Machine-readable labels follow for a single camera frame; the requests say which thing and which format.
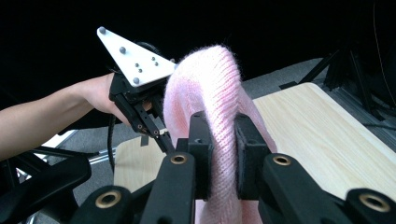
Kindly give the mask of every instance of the gray carpet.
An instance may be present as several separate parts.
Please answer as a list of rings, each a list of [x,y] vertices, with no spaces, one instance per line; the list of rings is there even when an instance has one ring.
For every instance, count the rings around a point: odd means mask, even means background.
[[[247,94],[252,98],[258,98],[272,92],[280,91],[279,85],[289,83],[291,81],[299,82],[318,62],[320,59],[310,60],[303,63],[297,63],[289,67],[277,70],[271,74],[261,77],[256,77],[251,80],[245,81],[243,87]],[[315,80],[314,83],[318,84],[325,90],[338,104],[345,108],[352,116],[362,123],[381,124],[387,126],[396,126],[395,118],[388,117],[383,114],[387,119],[385,121],[378,121],[369,113],[364,111],[361,107],[360,101],[349,91],[343,88],[338,88],[329,91],[323,87],[322,82],[325,78],[326,70],[323,71]],[[395,132],[382,128],[369,128],[375,135],[378,136],[385,144],[393,150],[396,149]],[[115,126],[113,133],[113,147],[118,144],[137,137],[138,134],[134,133],[131,128],[123,124]],[[59,148],[80,151],[80,152],[106,152],[106,139],[107,128],[79,130],[76,131],[70,138],[65,140]],[[50,159],[51,162],[57,162],[58,159]],[[92,165],[92,177],[86,183],[82,184],[75,189],[75,196],[78,204],[81,204],[85,199],[96,189],[102,186],[111,185],[113,183],[113,175],[110,169],[108,160],[97,162]],[[55,223],[52,219],[37,214],[34,223]]]

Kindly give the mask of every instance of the ribbed knit texture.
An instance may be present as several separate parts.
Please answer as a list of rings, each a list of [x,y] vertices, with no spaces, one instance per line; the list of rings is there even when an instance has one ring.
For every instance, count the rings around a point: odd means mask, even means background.
[[[188,137],[190,117],[198,111],[205,111],[213,136],[211,197],[197,202],[196,223],[261,223],[257,202],[237,199],[236,113],[250,116],[273,152],[276,145],[240,79],[233,54],[215,46],[187,56],[166,86],[163,115],[174,146]]]

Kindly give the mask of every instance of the skin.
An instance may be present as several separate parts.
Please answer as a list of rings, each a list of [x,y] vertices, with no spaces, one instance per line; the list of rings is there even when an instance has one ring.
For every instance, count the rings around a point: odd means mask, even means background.
[[[127,118],[108,99],[114,74],[66,87],[42,99],[0,111],[0,161],[41,146],[94,108]]]

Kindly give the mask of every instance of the pink cloth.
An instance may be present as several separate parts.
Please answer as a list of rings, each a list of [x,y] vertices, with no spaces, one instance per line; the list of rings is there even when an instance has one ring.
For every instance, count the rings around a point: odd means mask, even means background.
[[[201,49],[187,56],[169,78],[163,115],[174,146],[178,138],[188,137],[191,115],[202,110],[212,132],[215,149],[212,196],[206,203],[197,202],[196,223],[261,223],[258,203],[237,199],[233,126],[236,113],[239,111],[250,116],[273,152],[276,144],[241,86],[233,54],[221,46]]]

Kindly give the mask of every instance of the light wood tabletop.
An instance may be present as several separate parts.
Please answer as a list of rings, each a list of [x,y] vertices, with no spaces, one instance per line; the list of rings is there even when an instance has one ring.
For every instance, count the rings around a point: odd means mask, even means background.
[[[279,153],[295,158],[317,183],[345,199],[355,188],[396,201],[396,153],[317,85],[305,83],[254,100]],[[117,148],[114,184],[130,191],[156,177],[164,154],[140,138]]]

